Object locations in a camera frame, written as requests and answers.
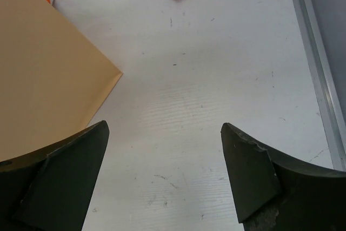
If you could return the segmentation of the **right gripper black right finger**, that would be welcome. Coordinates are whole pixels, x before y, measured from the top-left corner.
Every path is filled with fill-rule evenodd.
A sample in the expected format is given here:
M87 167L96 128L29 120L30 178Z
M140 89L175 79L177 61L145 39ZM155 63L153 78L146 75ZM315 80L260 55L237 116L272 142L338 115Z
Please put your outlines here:
M294 158L230 123L221 138L245 230L345 230L345 172Z

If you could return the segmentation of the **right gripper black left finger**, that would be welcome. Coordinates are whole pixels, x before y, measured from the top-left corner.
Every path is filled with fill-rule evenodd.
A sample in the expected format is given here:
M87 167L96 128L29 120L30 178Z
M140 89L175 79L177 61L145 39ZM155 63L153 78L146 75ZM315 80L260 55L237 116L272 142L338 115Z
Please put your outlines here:
M1 230L82 230L109 140L100 121L1 162Z

